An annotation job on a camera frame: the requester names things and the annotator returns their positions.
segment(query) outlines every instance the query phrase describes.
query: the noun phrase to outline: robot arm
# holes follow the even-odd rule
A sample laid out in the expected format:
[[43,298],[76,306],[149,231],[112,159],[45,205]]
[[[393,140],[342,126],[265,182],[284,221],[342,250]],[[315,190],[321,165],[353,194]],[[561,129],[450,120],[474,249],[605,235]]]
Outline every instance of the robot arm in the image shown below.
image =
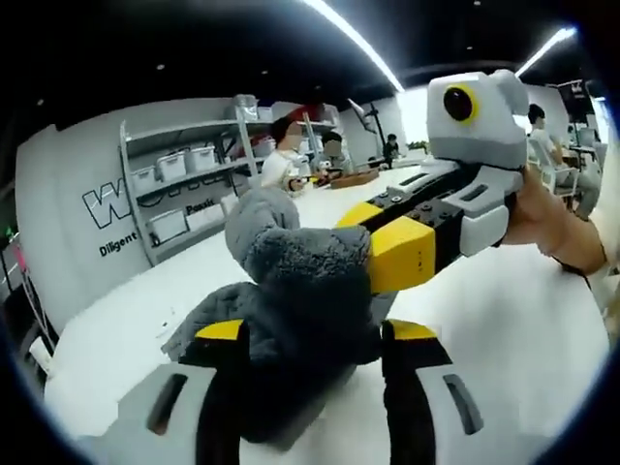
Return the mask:
[[417,286],[459,256],[501,242],[527,161],[525,132],[513,116],[527,110],[525,86],[510,71],[431,81],[427,126],[434,159],[338,223],[371,232],[373,293]]

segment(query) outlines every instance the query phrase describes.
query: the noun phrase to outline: office room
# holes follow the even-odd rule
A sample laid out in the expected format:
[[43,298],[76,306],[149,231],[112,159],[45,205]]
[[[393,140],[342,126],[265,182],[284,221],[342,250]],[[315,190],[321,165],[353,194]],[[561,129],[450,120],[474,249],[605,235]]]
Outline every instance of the office room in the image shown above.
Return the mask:
[[569,7],[12,15],[0,329],[71,460],[520,465],[580,422],[620,155]]

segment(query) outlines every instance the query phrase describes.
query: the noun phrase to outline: yellow plastic panel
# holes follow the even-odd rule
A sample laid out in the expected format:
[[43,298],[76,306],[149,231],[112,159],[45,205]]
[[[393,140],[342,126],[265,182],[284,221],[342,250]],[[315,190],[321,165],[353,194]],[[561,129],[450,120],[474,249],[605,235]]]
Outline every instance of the yellow plastic panel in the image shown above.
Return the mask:
[[221,339],[227,341],[236,341],[239,335],[239,329],[243,320],[230,320],[227,322],[214,323],[205,326],[196,333],[196,337],[200,339]]
[[368,262],[373,293],[391,293],[425,283],[435,274],[435,231],[401,216],[370,236]]
[[359,223],[366,221],[368,218],[378,215],[383,210],[376,205],[368,202],[360,203],[347,212],[345,216],[336,225],[338,228],[346,228],[348,226],[357,226]]
[[394,328],[394,339],[411,341],[414,339],[436,339],[437,335],[426,326],[401,320],[388,320]]

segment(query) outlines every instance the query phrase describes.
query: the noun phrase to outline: yellow eye ring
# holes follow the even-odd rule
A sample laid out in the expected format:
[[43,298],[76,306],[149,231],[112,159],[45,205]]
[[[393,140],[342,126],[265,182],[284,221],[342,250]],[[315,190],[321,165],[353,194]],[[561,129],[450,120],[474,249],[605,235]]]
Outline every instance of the yellow eye ring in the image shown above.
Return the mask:
[[444,108],[449,116],[462,124],[470,124],[478,115],[474,91],[464,84],[453,84],[444,93]]

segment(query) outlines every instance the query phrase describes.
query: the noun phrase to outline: white robot head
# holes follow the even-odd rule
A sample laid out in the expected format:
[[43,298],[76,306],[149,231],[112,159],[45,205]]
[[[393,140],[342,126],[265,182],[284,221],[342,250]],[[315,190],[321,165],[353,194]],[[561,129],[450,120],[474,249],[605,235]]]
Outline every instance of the white robot head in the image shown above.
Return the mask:
[[521,80],[508,70],[431,80],[426,119],[435,158],[519,170],[527,162],[525,131],[514,115],[528,112]]

